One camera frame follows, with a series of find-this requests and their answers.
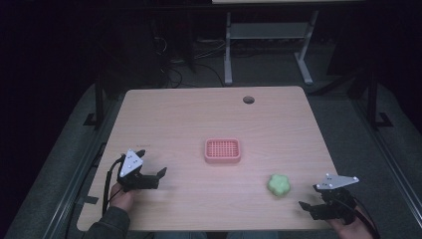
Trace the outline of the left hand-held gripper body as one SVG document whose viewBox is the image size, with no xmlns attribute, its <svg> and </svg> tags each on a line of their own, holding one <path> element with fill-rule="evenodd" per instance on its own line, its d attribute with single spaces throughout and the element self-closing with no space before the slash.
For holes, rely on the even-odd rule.
<svg viewBox="0 0 422 239">
<path fill-rule="evenodd" d="M 123 187 L 124 192 L 136 189 L 157 189 L 159 180 L 155 175 L 140 173 L 143 159 L 135 155 L 136 151 L 129 149 L 123 156 L 123 163 L 117 174 L 117 182 Z"/>
</svg>

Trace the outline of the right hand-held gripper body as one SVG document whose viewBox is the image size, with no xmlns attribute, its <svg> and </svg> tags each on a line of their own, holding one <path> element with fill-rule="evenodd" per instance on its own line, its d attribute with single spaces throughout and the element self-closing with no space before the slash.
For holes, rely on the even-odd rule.
<svg viewBox="0 0 422 239">
<path fill-rule="evenodd" d="M 323 204 L 313 206 L 313 220 L 340 219 L 342 224 L 351 224 L 355 220 L 356 202 L 345 188 L 358 181 L 356 176 L 327 173 L 322 182 L 317 183 L 324 189 L 320 194 Z"/>
</svg>

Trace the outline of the green flower-shaped soap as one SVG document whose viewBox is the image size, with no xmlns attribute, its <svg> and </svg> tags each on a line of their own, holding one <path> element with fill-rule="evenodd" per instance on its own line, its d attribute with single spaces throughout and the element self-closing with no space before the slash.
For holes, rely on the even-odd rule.
<svg viewBox="0 0 422 239">
<path fill-rule="evenodd" d="M 281 197 L 290 192 L 291 185 L 285 175 L 273 174 L 267 183 L 267 188 L 273 195 Z"/>
</svg>

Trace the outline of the pink soap dish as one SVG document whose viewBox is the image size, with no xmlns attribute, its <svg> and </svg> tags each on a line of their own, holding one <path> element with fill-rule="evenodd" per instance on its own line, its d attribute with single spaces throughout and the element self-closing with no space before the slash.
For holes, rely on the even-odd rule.
<svg viewBox="0 0 422 239">
<path fill-rule="evenodd" d="M 241 159 L 240 142 L 237 138 L 208 138 L 204 144 L 207 163 L 238 163 Z"/>
</svg>

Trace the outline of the person's right hand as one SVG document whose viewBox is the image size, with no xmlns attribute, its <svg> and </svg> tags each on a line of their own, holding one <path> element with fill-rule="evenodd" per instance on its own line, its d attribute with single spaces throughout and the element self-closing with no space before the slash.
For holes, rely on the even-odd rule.
<svg viewBox="0 0 422 239">
<path fill-rule="evenodd" d="M 373 239 L 371 230 L 359 218 L 348 225 L 343 225 L 340 219 L 326 220 L 326 223 L 336 232 L 339 239 Z"/>
</svg>

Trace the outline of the person's left hand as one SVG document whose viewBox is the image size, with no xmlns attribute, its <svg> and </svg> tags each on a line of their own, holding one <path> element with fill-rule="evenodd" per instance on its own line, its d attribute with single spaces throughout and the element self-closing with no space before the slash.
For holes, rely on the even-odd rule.
<svg viewBox="0 0 422 239">
<path fill-rule="evenodd" d="M 117 207 L 125 212 L 129 212 L 133 205 L 135 196 L 135 191 L 124 192 L 122 186 L 119 183 L 116 183 L 111 188 L 109 206 Z"/>
</svg>

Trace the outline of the black metal stand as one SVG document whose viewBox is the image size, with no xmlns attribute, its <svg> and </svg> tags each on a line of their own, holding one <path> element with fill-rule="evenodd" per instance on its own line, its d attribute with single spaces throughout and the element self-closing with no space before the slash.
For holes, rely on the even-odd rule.
<svg viewBox="0 0 422 239">
<path fill-rule="evenodd" d="M 96 111 L 87 115 L 84 125 L 93 125 L 95 129 L 98 129 L 102 125 L 105 117 L 104 87 L 100 78 L 97 78 L 95 82 L 95 107 Z"/>
<path fill-rule="evenodd" d="M 367 77 L 367 121 L 375 130 L 378 130 L 380 127 L 392 127 L 392 122 L 388 115 L 377 110 L 378 81 L 375 73 L 372 70 L 369 70 Z"/>
</svg>

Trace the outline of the white metal stand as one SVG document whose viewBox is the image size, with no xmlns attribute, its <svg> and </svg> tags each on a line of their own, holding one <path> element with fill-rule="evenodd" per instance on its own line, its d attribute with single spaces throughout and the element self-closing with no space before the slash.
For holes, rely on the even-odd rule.
<svg viewBox="0 0 422 239">
<path fill-rule="evenodd" d="M 226 14 L 226 35 L 224 55 L 224 84 L 233 85 L 231 43 L 233 40 L 280 40 L 300 39 L 302 48 L 294 53 L 303 81 L 311 86 L 314 81 L 306 64 L 306 54 L 316 26 L 318 11 L 313 11 L 307 22 L 291 23 L 236 23 L 232 14 Z"/>
</svg>

